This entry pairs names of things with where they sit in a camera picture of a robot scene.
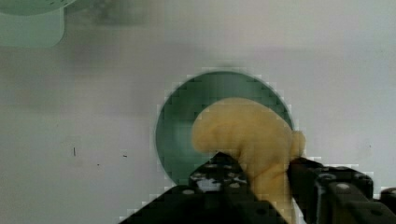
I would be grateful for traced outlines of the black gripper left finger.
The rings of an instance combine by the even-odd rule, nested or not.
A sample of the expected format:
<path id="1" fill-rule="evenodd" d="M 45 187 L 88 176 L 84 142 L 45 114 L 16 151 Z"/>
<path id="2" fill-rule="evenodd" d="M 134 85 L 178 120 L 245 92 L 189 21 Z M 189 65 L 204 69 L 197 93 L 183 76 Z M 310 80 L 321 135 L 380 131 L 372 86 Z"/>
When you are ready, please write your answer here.
<path id="1" fill-rule="evenodd" d="M 287 224 L 257 199 L 237 160 L 218 153 L 177 185 L 120 224 Z"/>

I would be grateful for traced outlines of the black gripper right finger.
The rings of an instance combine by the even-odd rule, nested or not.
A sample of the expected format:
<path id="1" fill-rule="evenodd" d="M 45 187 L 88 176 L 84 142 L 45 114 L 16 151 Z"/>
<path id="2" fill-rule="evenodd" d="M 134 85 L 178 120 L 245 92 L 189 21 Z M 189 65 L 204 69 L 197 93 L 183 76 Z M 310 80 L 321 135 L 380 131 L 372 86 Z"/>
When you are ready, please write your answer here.
<path id="1" fill-rule="evenodd" d="M 288 178 L 306 224 L 396 224 L 395 189 L 376 199 L 374 181 L 364 173 L 297 158 Z"/>

